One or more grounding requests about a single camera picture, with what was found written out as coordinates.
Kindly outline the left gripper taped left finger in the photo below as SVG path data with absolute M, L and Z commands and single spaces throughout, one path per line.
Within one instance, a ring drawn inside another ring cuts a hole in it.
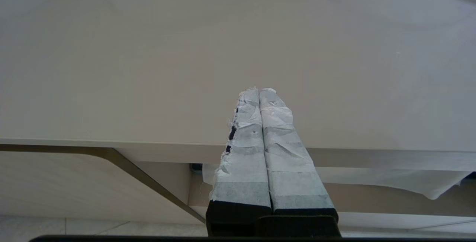
M 260 218 L 271 215 L 263 121 L 257 88 L 240 93 L 214 174 L 206 212 L 210 236 L 254 236 Z

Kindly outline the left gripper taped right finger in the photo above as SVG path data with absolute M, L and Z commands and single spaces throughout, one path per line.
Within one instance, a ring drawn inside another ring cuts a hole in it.
M 330 216 L 338 213 L 299 137 L 290 108 L 272 88 L 260 91 L 265 159 L 273 214 Z

